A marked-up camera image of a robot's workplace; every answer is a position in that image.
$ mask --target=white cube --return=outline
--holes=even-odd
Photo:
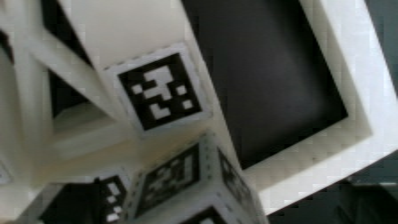
[[[268,223],[258,193],[215,142],[206,134],[142,172],[121,223]]]

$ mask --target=white plastic frame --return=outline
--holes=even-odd
[[[0,28],[12,40],[18,95],[23,96],[20,98],[14,96],[20,99],[21,108],[7,107],[0,114],[0,119],[9,124],[7,127],[0,126],[0,131],[11,133],[12,137],[0,142],[0,150],[14,156],[7,157],[12,158],[7,164],[14,164],[9,171],[18,174],[12,176],[12,184],[0,188],[0,197],[5,199],[0,201],[0,220],[12,220],[41,189],[37,185],[52,182],[57,175],[84,175],[87,170],[96,170],[107,162],[126,158],[137,159],[139,169],[139,166],[144,166],[146,162],[165,154],[174,145],[204,128],[213,129],[220,136],[229,149],[226,150],[229,158],[235,158],[235,151],[179,0],[60,0],[87,54],[94,59],[98,74],[84,63],[73,64],[73,61],[80,60],[43,30],[39,1],[5,0],[4,3]],[[398,148],[396,94],[364,0],[300,0],[300,3],[346,105],[348,118],[245,170],[268,214],[361,170]],[[181,41],[187,42],[194,65],[199,68],[197,73],[210,95],[213,117],[210,121],[192,124],[187,128],[188,131],[185,129],[171,131],[171,134],[163,135],[165,137],[140,141],[135,138],[135,130],[124,129],[123,126],[128,123],[128,118],[123,115],[123,106],[103,69],[126,58],[139,57],[153,49]],[[78,152],[98,136],[107,135],[114,130],[119,130],[121,133],[128,130],[132,140],[117,147],[110,147],[117,155],[103,156],[94,153],[68,163],[64,157],[57,155],[59,151],[52,150],[52,144],[57,143],[48,144],[52,124],[48,111],[41,107],[46,105],[43,100],[46,95],[41,92],[46,85],[37,79],[37,77],[41,78],[41,65],[36,60],[68,80],[76,80],[69,84],[76,89],[85,88],[84,95],[96,100],[98,107],[108,111],[107,114],[117,121],[114,129],[107,129],[107,132],[98,132],[98,129],[92,129],[96,137],[91,135],[87,138],[82,132],[69,133],[62,138],[64,148],[73,146],[75,152]],[[94,78],[84,79],[78,76],[82,73],[89,74],[87,77],[92,75]],[[11,83],[12,81],[2,82],[0,85],[7,86]],[[46,170],[52,171],[52,174],[44,175],[39,168],[44,169],[48,163],[57,165],[50,166]]]

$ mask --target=white border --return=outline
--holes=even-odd
[[[117,76],[126,71],[139,68],[142,65],[149,64],[151,62],[158,61],[162,58],[169,57],[172,54],[181,55],[183,66],[185,66],[188,77],[190,77],[190,82],[192,82],[192,87],[194,87],[194,91],[195,91],[195,95],[197,95],[197,101],[199,101],[199,105],[203,108],[203,112],[192,114],[190,116],[187,116],[179,120],[172,121],[171,123],[160,125],[153,129],[144,130],[139,115],[135,112],[135,108],[132,106],[132,102],[128,100],[128,95],[124,92],[124,88],[123,88]],[[208,100],[206,100],[206,96],[204,96],[201,79],[197,76],[197,70],[194,67],[192,60],[190,60],[188,49],[187,49],[185,43],[172,44],[167,48],[158,49],[155,52],[142,55],[139,58],[126,60],[123,63],[110,66],[107,68],[105,72],[107,72],[108,76],[112,77],[112,83],[114,83],[114,88],[117,91],[121,103],[124,105],[126,113],[132,118],[132,124],[139,130],[140,136],[146,137],[149,135],[160,134],[162,132],[169,131],[169,129],[174,128],[176,126],[181,126],[181,125],[192,123],[194,120],[201,120],[210,117],[210,104],[208,104]]]

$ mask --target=white bar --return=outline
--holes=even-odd
[[[41,63],[59,74],[66,83],[73,86],[107,115],[116,118],[98,73],[76,57],[69,48],[48,33],[43,33],[41,37],[30,38],[25,45]]]

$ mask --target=white structure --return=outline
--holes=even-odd
[[[132,173],[204,129],[231,138],[179,0],[60,0],[94,69],[43,27],[39,0],[0,1],[0,223],[14,220],[50,182],[91,181],[123,165]],[[398,103],[364,0],[300,0],[325,54],[348,118],[245,170],[272,213],[398,149]],[[185,42],[211,117],[142,138],[105,69]],[[52,119],[46,68],[94,107]]]

